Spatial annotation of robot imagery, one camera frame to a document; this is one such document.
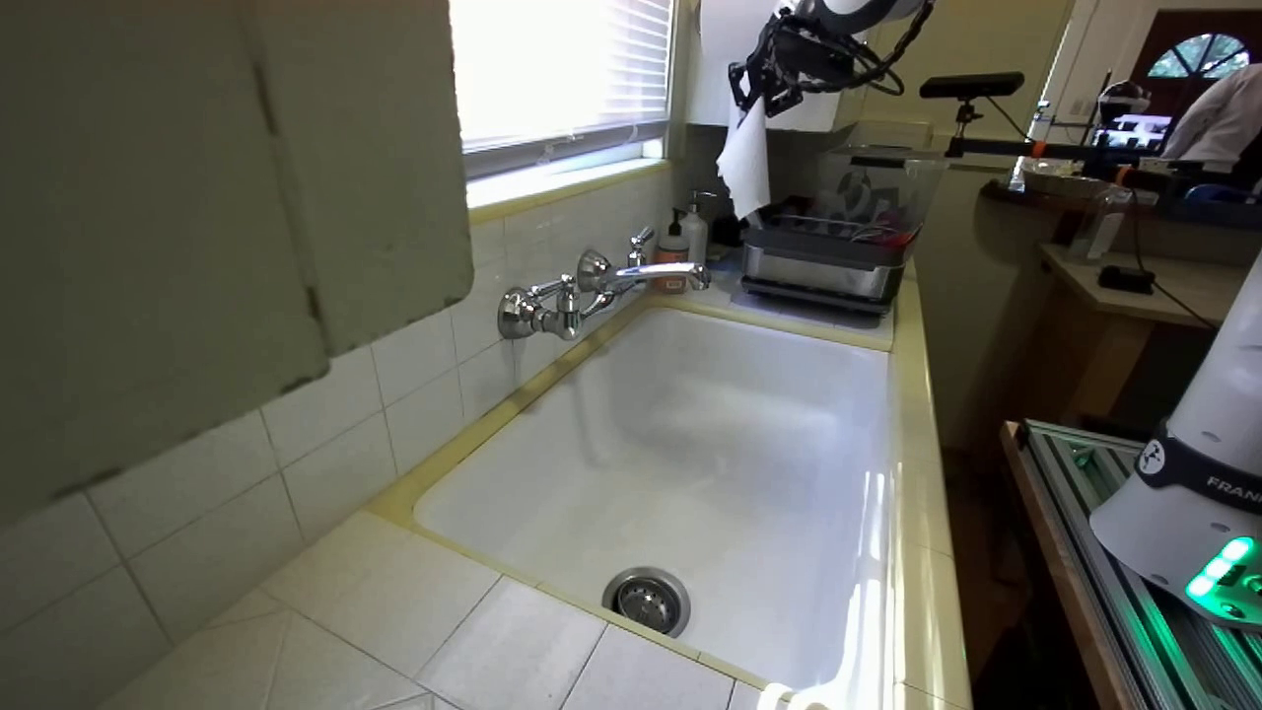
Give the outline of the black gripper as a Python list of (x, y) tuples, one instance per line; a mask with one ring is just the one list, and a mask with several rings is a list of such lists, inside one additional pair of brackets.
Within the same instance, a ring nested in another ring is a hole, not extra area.
[(791, 110), (804, 95), (842, 89), (858, 80), (858, 30), (872, 10), (776, 6), (746, 59), (726, 67), (736, 110)]

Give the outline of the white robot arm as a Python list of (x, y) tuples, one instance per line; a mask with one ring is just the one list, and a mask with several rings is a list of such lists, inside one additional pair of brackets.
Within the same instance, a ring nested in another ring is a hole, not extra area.
[[(757, 43), (726, 67), (736, 122), (766, 127), (804, 95), (880, 82), (933, 0), (776, 0)], [(1088, 512), (1113, 561), (1192, 611), (1262, 624), (1262, 256), (1177, 404)]]

